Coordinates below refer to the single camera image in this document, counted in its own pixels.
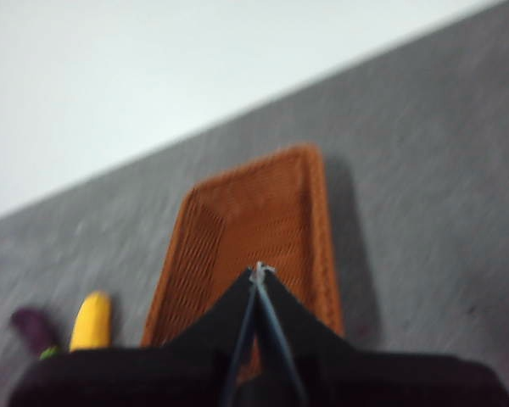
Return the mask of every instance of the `yellow toy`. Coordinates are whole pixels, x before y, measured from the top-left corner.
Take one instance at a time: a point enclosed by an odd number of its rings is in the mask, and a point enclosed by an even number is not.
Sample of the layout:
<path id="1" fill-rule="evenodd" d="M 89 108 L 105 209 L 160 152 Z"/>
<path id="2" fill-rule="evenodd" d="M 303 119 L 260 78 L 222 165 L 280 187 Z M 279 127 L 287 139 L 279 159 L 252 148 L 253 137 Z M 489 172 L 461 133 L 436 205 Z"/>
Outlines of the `yellow toy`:
<path id="1" fill-rule="evenodd" d="M 70 352 L 78 349 L 107 348 L 111 344 L 111 300 L 95 291 L 83 301 L 71 334 Z"/>

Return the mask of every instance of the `black object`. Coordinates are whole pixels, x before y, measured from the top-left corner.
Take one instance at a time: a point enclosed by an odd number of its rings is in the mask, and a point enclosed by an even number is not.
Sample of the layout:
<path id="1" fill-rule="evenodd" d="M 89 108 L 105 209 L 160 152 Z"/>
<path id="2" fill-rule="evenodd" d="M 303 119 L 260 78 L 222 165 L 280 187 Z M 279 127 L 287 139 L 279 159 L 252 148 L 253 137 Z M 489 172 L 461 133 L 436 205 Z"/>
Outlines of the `black object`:
<path id="1" fill-rule="evenodd" d="M 34 364 L 10 407 L 219 405 L 253 295 L 250 275 L 245 271 L 207 314 L 162 348 L 76 351 Z M 484 365 L 450 356 L 356 350 L 272 273 L 266 273 L 264 287 L 309 405 L 509 406 L 508 392 Z M 259 299 L 254 312 L 265 312 L 262 306 Z M 256 331 L 269 329 L 260 322 L 264 316 L 256 318 Z M 263 373 L 236 389 L 233 405 L 298 405 L 291 377 L 268 365 L 263 348 Z"/>

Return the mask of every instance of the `orange wicker basket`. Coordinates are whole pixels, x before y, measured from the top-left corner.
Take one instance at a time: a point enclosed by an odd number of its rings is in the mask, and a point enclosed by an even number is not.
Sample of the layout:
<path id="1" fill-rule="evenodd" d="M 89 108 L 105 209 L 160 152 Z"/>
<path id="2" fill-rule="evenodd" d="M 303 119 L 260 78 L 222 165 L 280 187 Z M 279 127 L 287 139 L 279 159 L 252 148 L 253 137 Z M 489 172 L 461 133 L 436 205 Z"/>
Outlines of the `orange wicker basket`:
<path id="1" fill-rule="evenodd" d="M 169 342 L 257 260 L 276 267 L 299 301 L 343 335 L 317 147 L 279 151 L 203 181 L 185 197 L 142 346 Z"/>

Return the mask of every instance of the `wall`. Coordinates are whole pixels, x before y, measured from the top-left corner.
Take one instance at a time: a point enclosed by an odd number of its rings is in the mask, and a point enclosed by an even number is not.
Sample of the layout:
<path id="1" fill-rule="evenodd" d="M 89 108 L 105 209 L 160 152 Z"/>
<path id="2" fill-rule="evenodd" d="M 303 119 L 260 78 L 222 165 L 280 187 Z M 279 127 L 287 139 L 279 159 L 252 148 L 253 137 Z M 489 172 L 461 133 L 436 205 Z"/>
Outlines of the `wall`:
<path id="1" fill-rule="evenodd" d="M 493 3 L 0 0 L 0 217 Z"/>

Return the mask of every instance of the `green object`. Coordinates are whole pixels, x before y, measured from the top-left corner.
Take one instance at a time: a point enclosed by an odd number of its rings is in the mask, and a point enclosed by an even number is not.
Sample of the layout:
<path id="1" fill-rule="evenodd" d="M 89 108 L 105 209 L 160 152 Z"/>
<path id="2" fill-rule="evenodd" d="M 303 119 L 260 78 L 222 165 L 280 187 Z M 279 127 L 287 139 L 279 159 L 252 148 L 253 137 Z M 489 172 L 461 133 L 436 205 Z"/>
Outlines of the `green object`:
<path id="1" fill-rule="evenodd" d="M 47 348 L 43 352 L 40 353 L 40 360 L 50 358 L 51 356 L 56 355 L 58 352 L 60 352 L 60 349 L 58 346 L 52 346 L 50 348 Z"/>

